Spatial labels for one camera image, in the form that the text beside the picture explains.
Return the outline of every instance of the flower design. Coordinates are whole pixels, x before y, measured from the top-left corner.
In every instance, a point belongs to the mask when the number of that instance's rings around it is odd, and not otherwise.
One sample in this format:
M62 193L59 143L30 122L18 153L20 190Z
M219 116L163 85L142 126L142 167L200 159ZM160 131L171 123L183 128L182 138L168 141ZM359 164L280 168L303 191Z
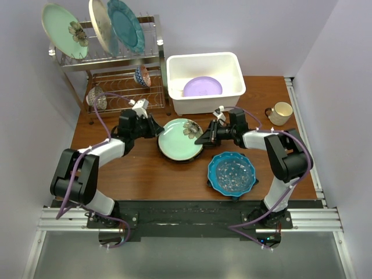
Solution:
M82 26L79 22L70 22L69 32L75 42L78 42L82 47L88 46L88 38L85 32L83 31Z
M187 122L184 124L184 135L188 135L189 139L199 138L202 134L203 131L200 128L199 125L197 125L194 121L187 120Z

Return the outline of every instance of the wall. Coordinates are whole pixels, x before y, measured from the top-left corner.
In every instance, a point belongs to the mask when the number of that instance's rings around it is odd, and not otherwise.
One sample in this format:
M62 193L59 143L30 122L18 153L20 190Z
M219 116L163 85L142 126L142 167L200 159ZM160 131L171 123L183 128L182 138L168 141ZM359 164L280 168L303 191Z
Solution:
M49 1L90 18L88 0ZM231 51L243 74L258 76L294 76L336 2L125 0L136 15L160 15L166 56Z
M320 181L360 279L371 278L372 2L339 0L295 77Z
M5 1L0 24L0 278L21 278L78 107L48 56L45 0Z

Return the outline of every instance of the white bin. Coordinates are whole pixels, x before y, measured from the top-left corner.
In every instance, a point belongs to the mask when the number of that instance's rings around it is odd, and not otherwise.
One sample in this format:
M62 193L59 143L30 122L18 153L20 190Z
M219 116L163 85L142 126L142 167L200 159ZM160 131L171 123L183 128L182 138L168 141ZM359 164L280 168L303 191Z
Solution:
M221 95L183 97L187 82L208 76L222 85ZM219 106L235 106L245 92L238 58L232 52L174 55L167 60L169 96L178 115L213 112Z

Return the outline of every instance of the mug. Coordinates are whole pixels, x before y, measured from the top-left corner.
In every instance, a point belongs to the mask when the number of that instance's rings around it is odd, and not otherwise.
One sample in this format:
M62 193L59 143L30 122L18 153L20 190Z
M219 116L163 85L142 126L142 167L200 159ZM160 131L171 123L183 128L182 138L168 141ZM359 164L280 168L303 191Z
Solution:
M293 114L293 108L289 103L279 102L273 108L265 109L265 115L276 126L282 126Z

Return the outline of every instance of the purple plate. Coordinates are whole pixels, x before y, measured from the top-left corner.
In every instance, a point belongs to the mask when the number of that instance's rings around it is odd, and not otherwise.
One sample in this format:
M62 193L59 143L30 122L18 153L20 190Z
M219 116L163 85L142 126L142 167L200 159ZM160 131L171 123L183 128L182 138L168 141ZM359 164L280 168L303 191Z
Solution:
M222 86L213 77L196 77L186 83L184 97L221 95Z

